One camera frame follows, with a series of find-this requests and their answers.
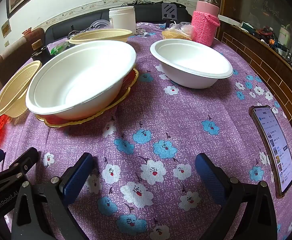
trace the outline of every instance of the black sofa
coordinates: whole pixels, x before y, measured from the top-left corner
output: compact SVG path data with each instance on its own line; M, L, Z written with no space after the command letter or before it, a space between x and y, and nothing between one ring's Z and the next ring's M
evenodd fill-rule
M165 21L162 20L161 4L162 2L134 5L136 22L165 23ZM187 12L186 7L178 3L176 3L176 5L178 18L176 22L191 22L191 15ZM102 9L79 15L50 26L45 32L46 45L66 37L72 31L72 25L74 30L81 31L88 28L97 20L109 21L109 9Z

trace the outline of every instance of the white bowl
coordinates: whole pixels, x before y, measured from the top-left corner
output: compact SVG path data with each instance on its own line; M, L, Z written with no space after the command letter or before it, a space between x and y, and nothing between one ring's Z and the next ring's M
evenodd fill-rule
M78 120L94 115L117 96L136 61L121 41L91 41L48 61L33 77L26 105L39 115Z
M203 44L180 39L157 41L150 52L161 61L166 76L189 88L208 88L233 74L233 67L219 52Z

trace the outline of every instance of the smartphone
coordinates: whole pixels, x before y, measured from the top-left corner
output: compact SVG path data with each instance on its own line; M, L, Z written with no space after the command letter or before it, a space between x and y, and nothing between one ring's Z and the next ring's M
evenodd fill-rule
M276 197L282 198L292 185L292 156L283 131L269 106L249 109L265 145L274 175Z

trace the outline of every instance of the brown chair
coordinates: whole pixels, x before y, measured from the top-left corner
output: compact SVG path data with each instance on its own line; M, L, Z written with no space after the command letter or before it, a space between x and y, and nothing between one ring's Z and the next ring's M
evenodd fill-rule
M42 28L35 29L21 37L9 45L0 55L0 90L19 68L30 59L33 54L31 44L39 39L45 44L45 32Z

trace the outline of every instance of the wooden cabinet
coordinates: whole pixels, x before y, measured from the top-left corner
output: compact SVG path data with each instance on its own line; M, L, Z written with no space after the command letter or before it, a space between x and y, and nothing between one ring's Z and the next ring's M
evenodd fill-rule
M235 50L275 96L292 126L292 68L260 40L221 22L218 39Z

